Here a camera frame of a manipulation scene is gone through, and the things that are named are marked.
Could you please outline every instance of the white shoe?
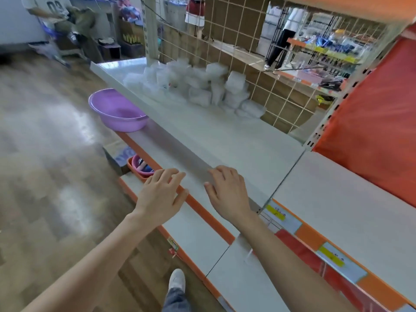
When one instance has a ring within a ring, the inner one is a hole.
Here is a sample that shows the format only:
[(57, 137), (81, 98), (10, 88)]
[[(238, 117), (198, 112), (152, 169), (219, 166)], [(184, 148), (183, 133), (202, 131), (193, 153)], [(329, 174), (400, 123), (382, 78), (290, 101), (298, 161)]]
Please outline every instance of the white shoe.
[(182, 271), (182, 269), (175, 269), (171, 275), (171, 278), (169, 279), (169, 289), (172, 288), (179, 288), (183, 292), (185, 292), (185, 274)]

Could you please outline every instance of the wire mesh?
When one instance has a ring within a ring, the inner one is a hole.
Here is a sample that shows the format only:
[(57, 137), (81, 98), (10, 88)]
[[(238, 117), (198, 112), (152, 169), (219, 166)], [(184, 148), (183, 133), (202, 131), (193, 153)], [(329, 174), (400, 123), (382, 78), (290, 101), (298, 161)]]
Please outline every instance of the wire mesh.
[[(325, 76), (346, 79), (366, 54), (356, 58), (352, 54), (317, 51), (307, 44), (309, 34), (328, 38), (333, 31), (343, 30), (347, 43), (353, 42), (369, 52), (379, 44), (386, 28), (288, 0), (156, 0), (156, 6), (162, 30), (161, 62), (184, 57), (194, 66), (219, 62), (229, 67), (229, 72), (245, 74), (250, 99), (267, 108), (261, 119), (285, 133), (303, 125), (317, 107), (328, 108), (327, 104), (319, 105), (317, 96), (330, 96), (333, 100), (341, 90), (302, 80), (299, 75), (304, 70), (292, 69), (318, 65)], [(186, 13), (195, 9), (199, 12), (189, 22), (190, 15)], [(303, 11), (300, 19), (291, 17), (294, 9)], [(289, 23), (297, 25), (296, 32), (291, 33), (291, 43), (279, 41)], [(276, 48), (276, 61), (282, 64), (282, 71), (273, 72), (273, 65), (270, 71), (264, 71), (265, 60)]]

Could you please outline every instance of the wooden floor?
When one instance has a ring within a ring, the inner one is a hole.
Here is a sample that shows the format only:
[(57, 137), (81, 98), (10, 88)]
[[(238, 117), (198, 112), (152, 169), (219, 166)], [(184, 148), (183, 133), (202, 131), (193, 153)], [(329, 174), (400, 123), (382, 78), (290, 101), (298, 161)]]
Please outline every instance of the wooden floor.
[[(21, 310), (133, 209), (107, 164), (115, 140), (87, 103), (106, 87), (81, 60), (72, 70), (28, 52), (0, 65), (0, 311)], [(182, 268), (193, 311), (221, 305), (153, 231), (97, 311), (159, 312)]]

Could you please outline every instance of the finger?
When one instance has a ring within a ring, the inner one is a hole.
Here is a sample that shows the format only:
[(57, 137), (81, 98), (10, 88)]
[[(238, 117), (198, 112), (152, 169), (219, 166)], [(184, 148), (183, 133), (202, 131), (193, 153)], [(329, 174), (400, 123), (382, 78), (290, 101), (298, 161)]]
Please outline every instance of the finger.
[(147, 178), (146, 182), (144, 182), (144, 184), (146, 185), (146, 184), (149, 184), (150, 182), (152, 182), (152, 178), (153, 178), (153, 175), (150, 175), (150, 176)]
[(237, 181), (240, 181), (240, 178), (238, 177), (238, 172), (237, 172), (237, 170), (235, 169), (235, 168), (230, 168), (230, 172), (231, 172), (231, 175), (232, 175), (232, 177), (235, 179), (235, 180), (237, 180)]
[(173, 203), (174, 208), (177, 208), (179, 210), (184, 204), (186, 197), (188, 197), (188, 194), (189, 194), (188, 189), (184, 189), (183, 191), (181, 191), (181, 193), (178, 194), (174, 200), (174, 203)]
[(210, 173), (212, 178), (214, 179), (215, 188), (219, 188), (221, 184), (224, 182), (223, 174), (214, 168), (211, 168), (210, 170), (208, 170), (208, 173)]
[(204, 187), (205, 187), (205, 191), (207, 192), (209, 201), (211, 202), (212, 206), (213, 207), (217, 206), (219, 203), (219, 199), (218, 199), (217, 192), (214, 186), (212, 186), (211, 183), (206, 182), (204, 183)]
[(175, 190), (179, 187), (181, 181), (184, 179), (184, 177), (186, 176), (185, 172), (179, 172), (178, 174), (175, 174), (172, 176), (172, 180), (169, 183), (172, 187), (175, 188)]
[(230, 168), (228, 166), (219, 165), (216, 167), (216, 169), (223, 174), (224, 179), (230, 179), (232, 177)]
[(167, 168), (164, 170), (164, 172), (160, 176), (160, 181), (164, 183), (168, 183), (172, 175), (175, 175), (177, 173), (179, 173), (179, 170), (177, 168)]
[(164, 170), (155, 171), (155, 173), (153, 174), (153, 177), (152, 177), (152, 183), (156, 183), (160, 179), (160, 177), (162, 176), (163, 172), (164, 172)]
[(244, 190), (244, 192), (248, 196), (248, 194), (247, 194), (247, 188), (245, 186), (244, 177), (242, 177), (240, 174), (238, 174), (238, 178), (240, 179), (240, 186), (241, 186), (241, 188)]

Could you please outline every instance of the white t-shirt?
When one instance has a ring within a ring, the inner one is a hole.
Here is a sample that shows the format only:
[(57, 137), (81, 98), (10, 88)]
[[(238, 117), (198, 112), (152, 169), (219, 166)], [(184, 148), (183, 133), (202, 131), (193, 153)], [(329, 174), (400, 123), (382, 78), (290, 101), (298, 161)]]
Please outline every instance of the white t-shirt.
[(304, 9), (298, 9), (297, 7), (290, 12), (289, 18), (286, 21), (283, 29), (288, 29), (289, 31), (297, 31), (302, 20)]
[[(71, 6), (70, 0), (22, 0), (22, 4), (25, 9), (33, 9), (38, 7), (41, 10), (49, 13), (68, 15), (67, 7)], [(60, 19), (42, 19), (44, 24), (53, 29), (54, 23)]]

